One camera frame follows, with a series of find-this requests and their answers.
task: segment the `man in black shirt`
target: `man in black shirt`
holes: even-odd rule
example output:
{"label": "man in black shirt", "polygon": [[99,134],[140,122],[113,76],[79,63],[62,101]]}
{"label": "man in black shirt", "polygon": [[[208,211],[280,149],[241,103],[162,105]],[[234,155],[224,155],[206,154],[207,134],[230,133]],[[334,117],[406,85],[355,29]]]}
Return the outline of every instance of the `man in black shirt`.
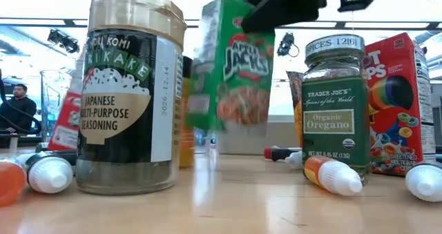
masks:
{"label": "man in black shirt", "polygon": [[[14,97],[8,100],[8,103],[19,110],[34,116],[37,111],[37,105],[31,99],[26,96],[28,88],[23,84],[17,84],[14,87]],[[30,130],[32,125],[32,120],[28,117],[23,116],[16,110],[11,109],[6,103],[2,103],[0,106],[0,115],[4,116],[6,119],[17,125],[18,127]],[[16,133],[17,131],[10,126],[8,123],[0,119],[0,129],[6,129],[10,133]]]}

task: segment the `red packaging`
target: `red packaging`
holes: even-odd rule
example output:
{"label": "red packaging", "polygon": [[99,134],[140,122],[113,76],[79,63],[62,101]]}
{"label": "red packaging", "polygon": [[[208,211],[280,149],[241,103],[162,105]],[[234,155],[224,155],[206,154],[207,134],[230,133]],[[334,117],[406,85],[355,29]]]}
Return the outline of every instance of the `red packaging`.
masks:
{"label": "red packaging", "polygon": [[365,54],[372,171],[405,175],[436,159],[425,55],[407,33],[370,44]]}

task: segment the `seasoning jar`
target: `seasoning jar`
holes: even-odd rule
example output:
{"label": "seasoning jar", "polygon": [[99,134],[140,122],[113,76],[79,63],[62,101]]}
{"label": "seasoning jar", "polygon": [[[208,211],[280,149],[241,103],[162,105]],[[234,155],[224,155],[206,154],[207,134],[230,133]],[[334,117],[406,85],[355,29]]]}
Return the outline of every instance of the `seasoning jar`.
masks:
{"label": "seasoning jar", "polygon": [[81,191],[134,195],[175,183],[185,30],[170,0],[92,0],[75,172]]}
{"label": "seasoning jar", "polygon": [[333,35],[307,44],[302,78],[302,161],[327,156],[371,173],[364,39]]}

